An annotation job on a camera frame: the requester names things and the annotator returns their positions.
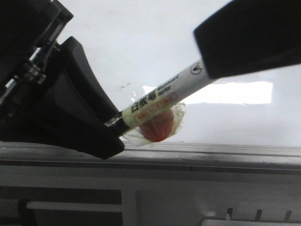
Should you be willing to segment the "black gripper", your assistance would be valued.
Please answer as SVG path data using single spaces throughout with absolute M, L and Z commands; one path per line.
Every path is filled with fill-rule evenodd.
M 44 93 L 55 81 L 49 66 L 57 38 L 73 14 L 58 0 L 0 2 L 0 102 L 25 86 Z

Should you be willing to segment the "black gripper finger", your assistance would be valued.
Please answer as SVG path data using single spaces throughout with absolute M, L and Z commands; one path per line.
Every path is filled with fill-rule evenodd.
M 82 45 L 69 37 L 44 72 L 19 72 L 0 93 L 0 139 L 54 145 L 108 159 L 125 146 L 106 122 L 118 113 Z
M 301 62 L 298 0 L 233 0 L 194 30 L 209 76 L 230 77 Z

